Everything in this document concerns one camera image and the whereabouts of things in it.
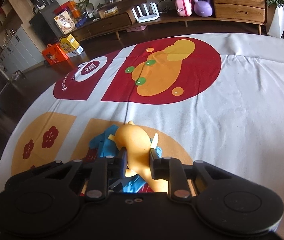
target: wooden chair leg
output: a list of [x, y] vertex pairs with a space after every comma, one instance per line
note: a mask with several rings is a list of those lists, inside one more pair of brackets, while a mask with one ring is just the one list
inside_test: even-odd
[[119, 32], [115, 32], [116, 34], [116, 38], [118, 39], [118, 41], [120, 40], [120, 35], [119, 35]]

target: purple kettlebell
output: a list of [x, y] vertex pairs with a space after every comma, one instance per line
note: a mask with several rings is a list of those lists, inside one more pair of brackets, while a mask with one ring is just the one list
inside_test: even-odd
[[194, 0], [194, 12], [201, 17], [209, 17], [213, 14], [212, 7], [210, 5], [210, 0], [199, 1]]

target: tv stand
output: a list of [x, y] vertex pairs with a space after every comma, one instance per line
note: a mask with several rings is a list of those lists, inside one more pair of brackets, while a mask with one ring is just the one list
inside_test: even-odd
[[131, 8], [147, 0], [116, 0], [113, 3], [104, 5], [106, 8], [118, 7], [118, 12], [95, 22], [90, 22], [74, 30], [72, 35], [78, 41], [101, 36], [107, 33], [116, 33], [120, 39], [119, 31], [132, 27], [153, 25], [161, 23], [184, 22], [188, 26], [189, 21], [232, 21], [256, 24], [261, 34], [261, 25], [266, 25], [267, 5], [266, 0], [212, 0], [213, 15], [211, 17], [200, 17], [194, 12], [191, 16], [178, 16], [176, 10], [161, 13], [156, 20], [138, 23]]

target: dark wooden floor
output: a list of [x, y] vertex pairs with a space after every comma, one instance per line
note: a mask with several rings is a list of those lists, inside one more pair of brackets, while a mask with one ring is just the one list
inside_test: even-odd
[[237, 22], [194, 21], [185, 27], [183, 22], [150, 25], [141, 32], [120, 32], [118, 41], [114, 33], [81, 42], [84, 52], [77, 57], [56, 64], [43, 65], [10, 83], [0, 95], [0, 123], [8, 131], [0, 134], [0, 158], [4, 147], [31, 104], [52, 84], [63, 78], [80, 63], [103, 56], [134, 44], [160, 38], [194, 33], [252, 33], [257, 34], [257, 25]]

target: pink suitcase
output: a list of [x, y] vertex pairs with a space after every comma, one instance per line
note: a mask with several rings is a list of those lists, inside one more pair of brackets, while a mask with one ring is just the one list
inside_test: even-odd
[[175, 7], [179, 16], [190, 16], [192, 14], [191, 0], [175, 0]]

